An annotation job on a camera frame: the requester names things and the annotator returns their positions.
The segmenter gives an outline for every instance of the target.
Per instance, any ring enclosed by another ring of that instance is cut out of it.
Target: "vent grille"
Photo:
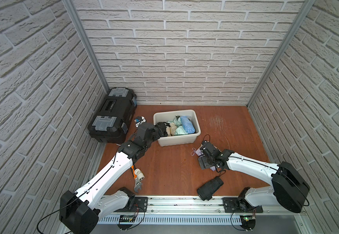
[[[119,224],[119,214],[110,214],[101,220],[98,224]],[[137,224],[143,218],[139,214],[135,222],[120,224]],[[239,215],[232,216],[233,225],[241,225]],[[231,225],[230,215],[171,215],[171,214],[146,214],[141,224],[171,224],[171,225]]]

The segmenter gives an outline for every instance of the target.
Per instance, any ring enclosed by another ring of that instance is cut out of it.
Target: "orange handle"
[[[134,166],[131,166],[131,168],[132,168],[132,171],[133,171],[133,179],[136,179],[136,178],[137,178],[137,175],[134,174]]]

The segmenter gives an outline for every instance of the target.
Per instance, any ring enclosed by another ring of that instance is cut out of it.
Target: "blue towel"
[[[192,122],[186,116],[180,116],[180,119],[181,119],[181,122],[183,124],[185,131],[188,134],[195,133],[195,129],[193,127]]]

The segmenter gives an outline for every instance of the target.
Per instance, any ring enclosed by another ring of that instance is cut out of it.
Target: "white plastic bin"
[[[194,143],[195,139],[201,134],[200,124],[198,123],[198,119],[194,110],[176,110],[155,113],[154,124],[157,124],[158,122],[173,121],[176,116],[181,115],[191,117],[190,121],[194,126],[195,133],[181,136],[161,137],[158,139],[160,146]]]

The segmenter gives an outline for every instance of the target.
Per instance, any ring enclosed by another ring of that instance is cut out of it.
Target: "cloth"
[[[167,132],[168,136],[170,137],[171,136],[171,130],[168,126],[166,127],[166,132]]]
[[[177,127],[182,125],[181,118],[175,118],[173,120],[173,123],[176,124]]]
[[[180,116],[180,119],[181,123],[183,124],[183,128],[188,134],[195,133],[192,122],[186,116]]]
[[[174,136],[175,135],[175,131],[176,131],[176,129],[177,129],[177,126],[176,126],[176,124],[175,123],[173,123],[173,122],[171,122],[170,123],[170,131],[171,131],[171,136]]]
[[[186,130],[184,129],[182,125],[179,126],[175,131],[175,136],[186,135],[186,134],[188,133],[186,132]]]

